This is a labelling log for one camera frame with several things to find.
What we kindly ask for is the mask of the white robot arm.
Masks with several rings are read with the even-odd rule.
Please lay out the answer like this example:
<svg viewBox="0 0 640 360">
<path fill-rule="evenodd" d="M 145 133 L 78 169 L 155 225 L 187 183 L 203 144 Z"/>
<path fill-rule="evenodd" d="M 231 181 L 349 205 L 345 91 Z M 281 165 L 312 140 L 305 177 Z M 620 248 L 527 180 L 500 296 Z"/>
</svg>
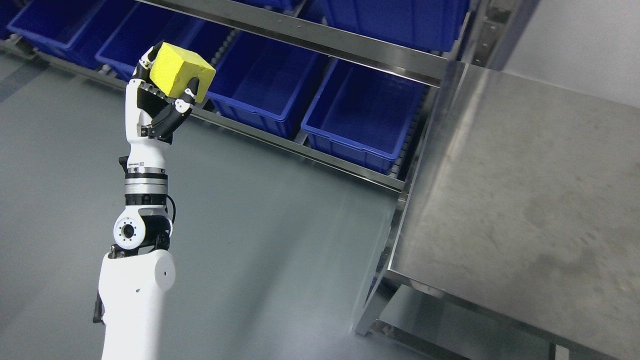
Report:
<svg viewBox="0 0 640 360">
<path fill-rule="evenodd" d="M 125 207 L 103 257 L 94 321 L 105 326 L 103 360 L 156 360 L 167 292 L 176 269 L 169 252 L 168 176 L 162 156 L 122 159 Z"/>
</svg>

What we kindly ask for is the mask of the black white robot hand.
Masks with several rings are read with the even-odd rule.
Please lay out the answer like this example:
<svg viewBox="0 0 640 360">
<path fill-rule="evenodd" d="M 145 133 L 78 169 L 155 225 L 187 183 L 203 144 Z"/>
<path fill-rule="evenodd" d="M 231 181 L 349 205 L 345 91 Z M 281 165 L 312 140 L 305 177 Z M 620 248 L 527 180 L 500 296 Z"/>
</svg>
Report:
<svg viewBox="0 0 640 360">
<path fill-rule="evenodd" d="M 151 80 L 151 70 L 163 42 L 149 48 L 138 60 L 125 88 L 125 137 L 130 153 L 119 162 L 127 174 L 166 173 L 165 152 L 174 132 L 192 113 L 200 80 L 188 80 L 176 98 L 167 96 Z"/>
</svg>

